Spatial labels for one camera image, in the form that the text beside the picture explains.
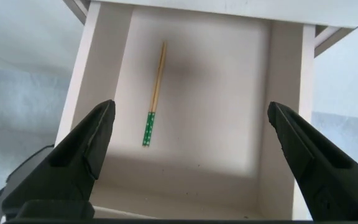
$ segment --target wooden chopstick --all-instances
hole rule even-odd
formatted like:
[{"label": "wooden chopstick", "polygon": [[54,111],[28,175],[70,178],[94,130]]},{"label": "wooden chopstick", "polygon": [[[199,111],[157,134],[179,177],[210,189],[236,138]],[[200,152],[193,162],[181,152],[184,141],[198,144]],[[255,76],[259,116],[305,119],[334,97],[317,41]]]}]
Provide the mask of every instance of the wooden chopstick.
[{"label": "wooden chopstick", "polygon": [[142,144],[144,147],[150,146],[153,125],[154,125],[154,119],[155,119],[155,112],[157,110],[158,96],[160,94],[160,86],[161,86],[163,68],[165,65],[166,51],[167,51],[167,43],[164,41],[162,44],[161,56],[160,56],[160,61],[159,61],[159,65],[158,65],[158,70],[157,70],[157,78],[155,79],[152,99],[150,101],[149,113],[147,115],[146,128],[145,128],[143,144]]}]

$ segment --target drawer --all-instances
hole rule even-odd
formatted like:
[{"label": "drawer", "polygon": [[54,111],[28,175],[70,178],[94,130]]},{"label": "drawer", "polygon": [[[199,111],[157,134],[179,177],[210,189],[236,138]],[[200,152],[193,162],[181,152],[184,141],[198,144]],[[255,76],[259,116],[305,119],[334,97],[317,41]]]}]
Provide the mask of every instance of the drawer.
[{"label": "drawer", "polygon": [[[142,147],[161,44],[167,56]],[[57,142],[98,103],[116,120],[96,217],[304,218],[267,105],[310,119],[314,26],[92,2]]]}]

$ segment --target green chopstick handle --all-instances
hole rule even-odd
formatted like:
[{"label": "green chopstick handle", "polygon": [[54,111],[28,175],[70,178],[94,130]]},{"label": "green chopstick handle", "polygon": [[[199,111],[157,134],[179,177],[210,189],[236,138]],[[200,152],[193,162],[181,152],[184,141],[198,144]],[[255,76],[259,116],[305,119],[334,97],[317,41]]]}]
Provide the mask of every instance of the green chopstick handle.
[{"label": "green chopstick handle", "polygon": [[150,146],[150,141],[152,139],[153,126],[154,126],[154,118],[155,118],[155,112],[151,112],[150,117],[149,117],[149,122],[148,122],[149,130],[147,131],[147,139],[146,139],[145,146]]},{"label": "green chopstick handle", "polygon": [[151,112],[148,113],[147,115],[147,121],[146,121],[146,129],[144,130],[144,135],[143,135],[143,146],[146,146],[147,143],[147,138],[149,136],[149,126],[150,126],[150,116],[151,116]]}]

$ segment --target gray floor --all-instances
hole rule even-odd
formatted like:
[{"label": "gray floor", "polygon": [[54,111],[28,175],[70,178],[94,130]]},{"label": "gray floor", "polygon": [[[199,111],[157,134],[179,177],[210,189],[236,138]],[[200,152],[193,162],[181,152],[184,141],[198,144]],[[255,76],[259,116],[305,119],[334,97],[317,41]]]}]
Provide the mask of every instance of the gray floor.
[{"label": "gray floor", "polygon": [[335,114],[312,114],[312,125],[358,162],[358,118]]},{"label": "gray floor", "polygon": [[0,188],[57,135],[70,77],[0,70]]}]

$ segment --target white cabinet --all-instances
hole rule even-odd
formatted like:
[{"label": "white cabinet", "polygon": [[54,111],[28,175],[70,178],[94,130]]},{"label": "white cabinet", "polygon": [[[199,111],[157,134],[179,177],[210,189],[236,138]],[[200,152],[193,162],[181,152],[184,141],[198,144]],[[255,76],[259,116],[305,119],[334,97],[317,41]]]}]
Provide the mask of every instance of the white cabinet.
[{"label": "white cabinet", "polygon": [[311,25],[92,2],[57,142],[95,105],[116,102],[91,196],[99,217],[302,218],[306,207],[266,109],[275,100],[310,118],[313,57]]}]

